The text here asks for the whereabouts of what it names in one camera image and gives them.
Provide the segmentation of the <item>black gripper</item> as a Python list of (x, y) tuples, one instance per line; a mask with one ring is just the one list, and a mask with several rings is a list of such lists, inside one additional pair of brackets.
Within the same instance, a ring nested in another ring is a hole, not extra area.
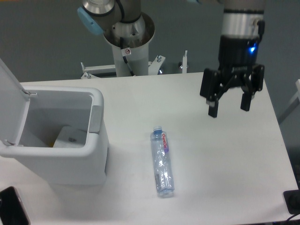
[[(206, 98), (209, 106), (209, 116), (217, 117), (219, 99), (235, 87), (242, 87), (243, 90), (240, 108), (250, 110), (255, 93), (263, 89), (265, 66), (256, 64), (259, 43), (258, 37), (221, 36), (218, 71), (206, 68), (200, 88), (200, 96)], [(237, 76), (243, 72), (246, 73), (242, 76), (242, 82), (236, 81)]]

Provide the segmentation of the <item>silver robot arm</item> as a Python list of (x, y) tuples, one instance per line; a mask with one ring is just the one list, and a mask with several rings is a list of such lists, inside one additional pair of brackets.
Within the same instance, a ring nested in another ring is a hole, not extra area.
[[(216, 70), (205, 69), (200, 95), (209, 116), (218, 114), (222, 95), (231, 88), (243, 90), (241, 109), (248, 111), (255, 93), (263, 89), (264, 66), (256, 63), (265, 30), (263, 0), (224, 0), (223, 24)], [(77, 14), (94, 35), (111, 45), (118, 77), (150, 74), (149, 43), (153, 20), (138, 0), (84, 0)]]

